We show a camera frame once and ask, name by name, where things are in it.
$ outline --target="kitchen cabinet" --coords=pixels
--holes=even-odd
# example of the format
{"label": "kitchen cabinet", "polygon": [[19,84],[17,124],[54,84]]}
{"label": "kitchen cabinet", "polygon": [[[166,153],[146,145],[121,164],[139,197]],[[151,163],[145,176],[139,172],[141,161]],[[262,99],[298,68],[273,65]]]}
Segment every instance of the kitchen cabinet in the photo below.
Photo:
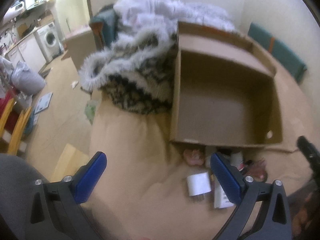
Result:
{"label": "kitchen cabinet", "polygon": [[39,72],[46,64],[46,60],[33,34],[18,44],[18,48],[24,61],[35,72]]}
{"label": "kitchen cabinet", "polygon": [[15,68],[18,61],[24,61],[18,47],[14,47],[12,50],[10,50],[7,54],[8,60],[11,61],[12,66]]}

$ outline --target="washing machine door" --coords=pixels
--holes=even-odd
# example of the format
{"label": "washing machine door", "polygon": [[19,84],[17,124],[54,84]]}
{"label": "washing machine door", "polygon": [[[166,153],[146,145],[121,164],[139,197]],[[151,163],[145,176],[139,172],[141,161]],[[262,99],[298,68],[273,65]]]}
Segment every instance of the washing machine door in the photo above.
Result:
{"label": "washing machine door", "polygon": [[57,39],[54,36],[53,32],[48,31],[44,37],[44,42],[47,47],[52,48],[57,44]]}

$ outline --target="blue gripper pad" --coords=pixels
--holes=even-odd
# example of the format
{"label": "blue gripper pad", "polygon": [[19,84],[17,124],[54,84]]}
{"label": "blue gripper pad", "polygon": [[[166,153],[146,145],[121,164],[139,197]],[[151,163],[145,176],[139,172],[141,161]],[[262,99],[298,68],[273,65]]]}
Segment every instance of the blue gripper pad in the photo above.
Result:
{"label": "blue gripper pad", "polygon": [[226,167],[216,153],[211,155],[210,166],[212,172],[217,177],[221,187],[226,193],[229,201],[236,205],[240,204],[242,200],[241,187],[230,170]]}
{"label": "blue gripper pad", "polygon": [[98,180],[107,166],[107,157],[103,152],[97,152],[86,166],[82,166],[75,174],[73,198],[77,204],[88,200]]}

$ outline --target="open cardboard box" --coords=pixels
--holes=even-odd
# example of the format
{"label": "open cardboard box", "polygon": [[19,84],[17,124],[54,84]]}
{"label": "open cardboard box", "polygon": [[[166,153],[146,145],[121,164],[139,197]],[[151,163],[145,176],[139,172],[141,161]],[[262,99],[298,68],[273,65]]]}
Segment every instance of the open cardboard box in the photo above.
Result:
{"label": "open cardboard box", "polygon": [[171,140],[264,147],[282,142],[268,53],[249,37],[179,22]]}

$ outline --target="floor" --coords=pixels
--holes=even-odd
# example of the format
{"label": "floor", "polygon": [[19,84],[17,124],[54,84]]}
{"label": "floor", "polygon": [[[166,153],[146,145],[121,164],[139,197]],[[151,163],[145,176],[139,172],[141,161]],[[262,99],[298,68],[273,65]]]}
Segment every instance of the floor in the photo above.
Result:
{"label": "floor", "polygon": [[47,179],[50,179],[58,159],[67,143],[81,152],[89,153],[92,126],[84,114],[90,96],[74,89],[71,83],[78,80],[78,73],[71,58],[54,59],[46,69],[52,68],[45,78],[47,84],[33,99],[33,105],[46,93],[53,92],[49,107],[39,115],[37,125],[25,139],[26,153],[21,155]]}

